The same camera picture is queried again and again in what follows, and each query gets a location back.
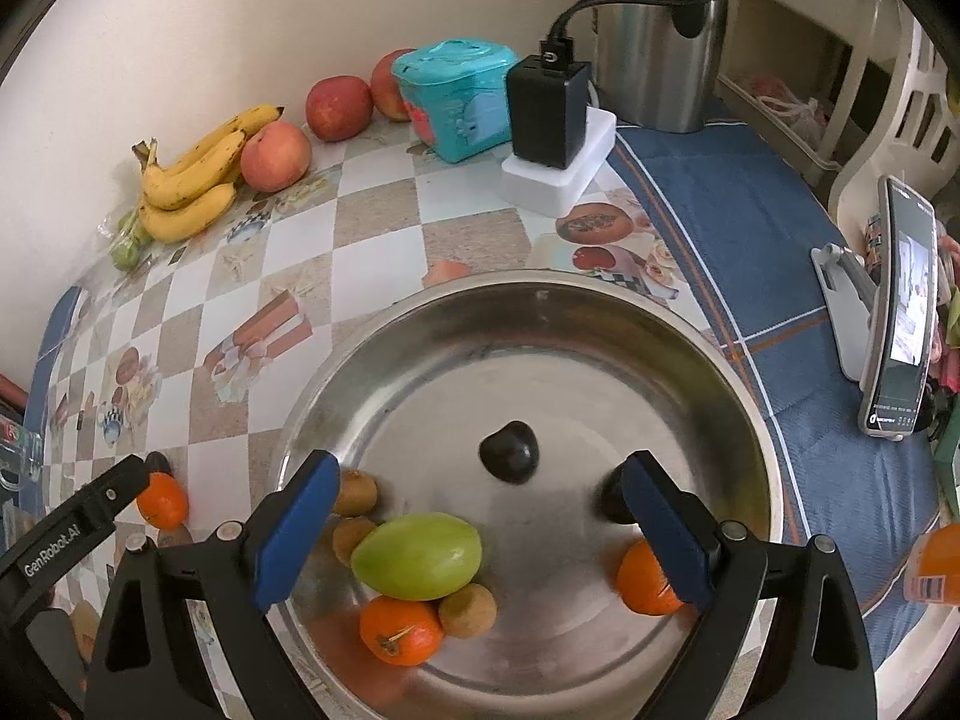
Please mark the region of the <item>dark plum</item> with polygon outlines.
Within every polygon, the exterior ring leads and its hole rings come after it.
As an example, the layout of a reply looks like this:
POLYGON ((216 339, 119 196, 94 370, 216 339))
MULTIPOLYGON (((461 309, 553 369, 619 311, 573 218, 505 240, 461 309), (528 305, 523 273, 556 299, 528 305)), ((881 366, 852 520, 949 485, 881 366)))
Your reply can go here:
POLYGON ((524 484, 539 468, 539 442, 532 427, 511 421, 480 442, 478 456, 485 470, 496 479, 524 484))
POLYGON ((625 465, 620 463, 605 477, 597 497, 597 509, 608 522, 617 523, 617 525, 635 525, 636 518, 633 517, 623 497, 623 468, 625 465))

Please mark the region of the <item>pale red apple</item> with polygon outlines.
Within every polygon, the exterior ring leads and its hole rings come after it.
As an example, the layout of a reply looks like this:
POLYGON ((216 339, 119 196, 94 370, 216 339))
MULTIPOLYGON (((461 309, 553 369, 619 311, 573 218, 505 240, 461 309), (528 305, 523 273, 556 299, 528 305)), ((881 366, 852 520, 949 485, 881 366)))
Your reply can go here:
POLYGON ((313 149, 301 128, 290 122, 272 122, 244 145, 242 178, 257 192, 280 192, 306 174, 311 154, 313 149))

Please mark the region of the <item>large steel bowl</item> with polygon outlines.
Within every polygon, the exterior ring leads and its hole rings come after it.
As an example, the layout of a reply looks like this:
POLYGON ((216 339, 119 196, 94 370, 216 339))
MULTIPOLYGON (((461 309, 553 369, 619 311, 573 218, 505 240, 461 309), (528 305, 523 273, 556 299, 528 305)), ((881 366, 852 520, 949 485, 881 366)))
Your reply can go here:
POLYGON ((486 634, 389 667, 359 640, 370 590, 317 543, 274 624, 335 718, 633 717, 695 621, 632 613, 613 588, 636 530, 597 497, 636 450, 715 517, 782 534, 775 444, 726 359, 672 310, 569 273, 460 278, 368 320, 302 390, 275 486, 314 450, 374 478, 377 520, 446 512, 477 528, 498 605, 486 634), (478 456, 511 421, 539 442, 524 484, 478 456))

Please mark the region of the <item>patterned tablecloth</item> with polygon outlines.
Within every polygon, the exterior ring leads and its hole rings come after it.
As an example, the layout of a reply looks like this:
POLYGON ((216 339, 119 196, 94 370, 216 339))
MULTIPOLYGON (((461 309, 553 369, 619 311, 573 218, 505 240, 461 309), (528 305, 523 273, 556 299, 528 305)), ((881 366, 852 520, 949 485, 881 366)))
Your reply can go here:
POLYGON ((130 452, 156 449, 190 500, 184 533, 270 488, 281 425, 331 349, 376 310, 459 273, 555 268, 646 294, 754 377, 742 333, 675 216, 682 190, 732 163, 748 128, 622 127, 584 194, 619 226, 578 244, 496 195, 503 151, 449 166, 376 119, 318 146, 299 184, 241 195, 200 236, 130 273, 101 260, 50 317, 31 394, 44 465, 23 497, 47 512, 130 452))

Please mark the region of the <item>smartphone on stand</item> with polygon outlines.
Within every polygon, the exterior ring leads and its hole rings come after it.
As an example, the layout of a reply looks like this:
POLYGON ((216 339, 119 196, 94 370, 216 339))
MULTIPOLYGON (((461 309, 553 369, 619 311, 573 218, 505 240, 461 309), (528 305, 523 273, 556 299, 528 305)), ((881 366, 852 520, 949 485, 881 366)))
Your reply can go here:
POLYGON ((914 433, 935 324, 937 227, 934 208, 893 176, 878 181, 880 281, 861 377, 859 426, 876 439, 914 433))

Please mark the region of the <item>clear box of green fruit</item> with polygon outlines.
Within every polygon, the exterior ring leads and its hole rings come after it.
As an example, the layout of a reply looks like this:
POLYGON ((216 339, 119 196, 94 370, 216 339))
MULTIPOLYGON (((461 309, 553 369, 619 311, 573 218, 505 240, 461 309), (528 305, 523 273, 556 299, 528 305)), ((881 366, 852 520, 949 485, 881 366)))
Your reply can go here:
POLYGON ((140 220, 136 206, 110 213, 99 226, 107 242, 107 255, 121 273, 137 270, 143 255, 153 244, 153 238, 140 220))

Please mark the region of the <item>steel thermos jug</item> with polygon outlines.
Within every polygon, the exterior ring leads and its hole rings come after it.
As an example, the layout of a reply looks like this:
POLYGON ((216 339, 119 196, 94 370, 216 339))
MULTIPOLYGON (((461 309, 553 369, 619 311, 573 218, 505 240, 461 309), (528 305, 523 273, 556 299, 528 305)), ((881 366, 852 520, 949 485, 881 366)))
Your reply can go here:
POLYGON ((726 23, 726 0, 597 8, 592 66, 599 103, 627 124, 697 132, 715 89, 726 23))

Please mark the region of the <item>white phone stand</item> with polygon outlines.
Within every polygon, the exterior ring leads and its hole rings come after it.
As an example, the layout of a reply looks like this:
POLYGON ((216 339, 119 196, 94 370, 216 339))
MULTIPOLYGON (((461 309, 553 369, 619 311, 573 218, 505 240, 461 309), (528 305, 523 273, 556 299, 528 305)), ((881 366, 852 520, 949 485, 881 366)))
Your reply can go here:
POLYGON ((851 382, 861 382, 877 283, 864 260, 846 247, 814 247, 811 261, 832 322, 839 369, 851 382))

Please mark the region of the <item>white plastic basket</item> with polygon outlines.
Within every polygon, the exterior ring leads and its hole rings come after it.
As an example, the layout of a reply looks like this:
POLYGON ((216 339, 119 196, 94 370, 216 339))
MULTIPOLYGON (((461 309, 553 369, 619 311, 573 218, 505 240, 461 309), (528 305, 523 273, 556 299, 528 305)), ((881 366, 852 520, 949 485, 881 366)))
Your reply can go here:
POLYGON ((830 188, 828 211, 846 245, 866 252, 880 179, 893 176, 932 202, 958 169, 958 115, 950 109, 946 60, 905 4, 900 43, 877 122, 830 188))

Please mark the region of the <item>small orange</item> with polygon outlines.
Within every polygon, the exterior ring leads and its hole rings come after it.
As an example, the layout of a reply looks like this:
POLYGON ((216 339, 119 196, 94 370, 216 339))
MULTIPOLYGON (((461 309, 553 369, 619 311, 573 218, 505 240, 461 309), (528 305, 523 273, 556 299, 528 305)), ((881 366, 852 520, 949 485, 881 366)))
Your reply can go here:
POLYGON ((636 541, 626 551, 615 577, 615 590, 630 611, 644 616, 665 616, 683 606, 647 539, 636 541))

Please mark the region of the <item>yellow banana bunch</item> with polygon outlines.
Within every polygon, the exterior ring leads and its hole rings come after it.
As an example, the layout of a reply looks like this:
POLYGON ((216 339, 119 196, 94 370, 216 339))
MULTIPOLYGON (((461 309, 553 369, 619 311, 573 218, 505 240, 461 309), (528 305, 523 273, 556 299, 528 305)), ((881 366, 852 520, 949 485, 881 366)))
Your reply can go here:
POLYGON ((155 138, 132 146, 140 165, 137 220, 163 244, 185 241, 205 231, 228 210, 239 193, 239 161, 254 135, 273 124, 283 106, 259 104, 213 128, 174 164, 161 166, 155 138))

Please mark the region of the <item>glass mug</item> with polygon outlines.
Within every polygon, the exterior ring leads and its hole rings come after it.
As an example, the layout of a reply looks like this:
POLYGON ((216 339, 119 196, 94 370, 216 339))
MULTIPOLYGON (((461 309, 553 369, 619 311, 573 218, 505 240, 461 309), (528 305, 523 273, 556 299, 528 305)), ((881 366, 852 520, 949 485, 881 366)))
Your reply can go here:
POLYGON ((0 484, 9 493, 18 493, 26 484, 36 483, 43 468, 43 439, 19 422, 0 416, 0 484))

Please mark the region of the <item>large orange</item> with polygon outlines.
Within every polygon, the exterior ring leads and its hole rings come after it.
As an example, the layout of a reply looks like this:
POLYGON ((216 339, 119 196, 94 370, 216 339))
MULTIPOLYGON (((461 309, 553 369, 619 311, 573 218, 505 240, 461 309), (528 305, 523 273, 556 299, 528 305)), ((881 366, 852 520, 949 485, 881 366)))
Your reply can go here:
POLYGON ((140 517, 161 532, 172 532, 189 517, 189 499, 174 476, 149 473, 148 486, 135 499, 140 517))
POLYGON ((444 631, 430 603, 378 596, 359 613, 359 637, 382 663, 411 668, 441 649, 444 631))

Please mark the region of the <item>brown kiwi fruit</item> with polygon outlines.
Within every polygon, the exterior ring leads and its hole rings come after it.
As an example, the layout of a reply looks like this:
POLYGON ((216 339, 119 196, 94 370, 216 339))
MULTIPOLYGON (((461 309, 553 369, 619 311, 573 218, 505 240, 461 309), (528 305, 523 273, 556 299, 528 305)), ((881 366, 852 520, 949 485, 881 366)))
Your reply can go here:
POLYGON ((332 533, 332 551, 335 559, 342 566, 350 566, 353 551, 376 530, 377 523, 363 515, 342 518, 332 533))
POLYGON ((359 517, 371 512, 377 505, 379 489, 368 473, 342 468, 340 488, 332 512, 339 517, 359 517))
POLYGON ((473 639, 486 634, 498 616, 493 593, 480 583, 469 583, 438 606, 438 619, 444 634, 454 639, 473 639))

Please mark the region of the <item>orange bottle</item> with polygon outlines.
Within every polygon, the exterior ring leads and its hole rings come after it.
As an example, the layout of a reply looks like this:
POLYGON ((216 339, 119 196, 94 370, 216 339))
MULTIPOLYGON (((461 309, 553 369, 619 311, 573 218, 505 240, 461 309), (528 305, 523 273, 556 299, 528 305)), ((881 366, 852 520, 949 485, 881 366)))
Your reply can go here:
POLYGON ((924 533, 911 548, 903 595, 926 605, 960 605, 960 525, 924 533))

